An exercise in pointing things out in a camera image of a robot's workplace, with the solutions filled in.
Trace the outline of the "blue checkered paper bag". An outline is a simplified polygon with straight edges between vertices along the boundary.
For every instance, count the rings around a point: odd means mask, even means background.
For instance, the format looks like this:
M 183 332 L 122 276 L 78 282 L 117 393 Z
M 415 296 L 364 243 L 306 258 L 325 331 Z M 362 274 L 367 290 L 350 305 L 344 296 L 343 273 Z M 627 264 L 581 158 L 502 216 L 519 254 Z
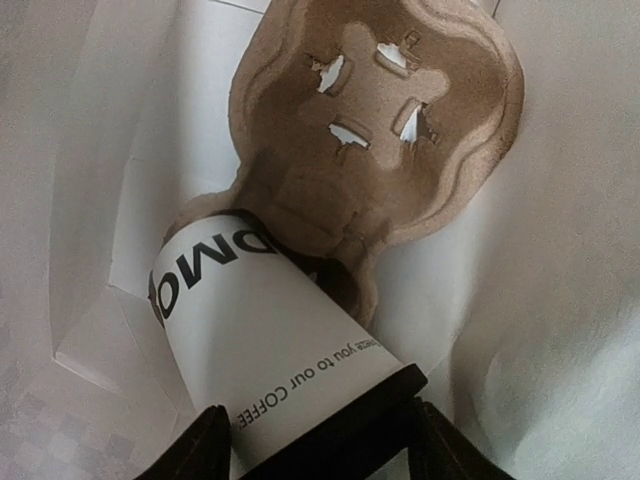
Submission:
M 238 160 L 263 1 L 1 5 L 1 475 L 132 479 L 193 408 L 146 298 Z M 373 334 L 518 479 L 639 475 L 639 5 L 485 1 L 520 132 L 439 232 L 386 251 Z

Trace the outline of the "brown cardboard cup carrier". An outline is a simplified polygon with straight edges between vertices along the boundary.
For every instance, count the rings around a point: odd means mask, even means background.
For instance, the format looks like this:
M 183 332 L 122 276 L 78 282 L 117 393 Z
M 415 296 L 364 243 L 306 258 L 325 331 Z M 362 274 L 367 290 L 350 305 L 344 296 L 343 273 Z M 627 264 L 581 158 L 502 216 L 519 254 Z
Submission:
M 517 135 L 524 74 L 470 1 L 273 1 L 228 101 L 231 186 L 176 234 L 247 211 L 361 325 L 387 248 L 450 223 Z

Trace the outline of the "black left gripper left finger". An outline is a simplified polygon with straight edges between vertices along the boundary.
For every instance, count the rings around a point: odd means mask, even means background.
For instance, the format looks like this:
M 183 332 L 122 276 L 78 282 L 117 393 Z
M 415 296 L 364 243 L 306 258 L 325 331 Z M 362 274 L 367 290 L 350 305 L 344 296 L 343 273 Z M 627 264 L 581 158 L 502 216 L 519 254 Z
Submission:
M 227 480 L 230 462 L 227 411 L 210 406 L 135 480 Z

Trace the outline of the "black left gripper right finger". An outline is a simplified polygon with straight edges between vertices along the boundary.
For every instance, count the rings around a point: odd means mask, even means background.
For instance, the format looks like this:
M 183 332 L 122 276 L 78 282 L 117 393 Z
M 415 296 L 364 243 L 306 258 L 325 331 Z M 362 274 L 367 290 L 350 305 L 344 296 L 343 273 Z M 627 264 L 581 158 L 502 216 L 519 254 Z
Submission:
M 415 398 L 408 446 L 411 479 L 513 480 L 492 463 L 432 403 Z

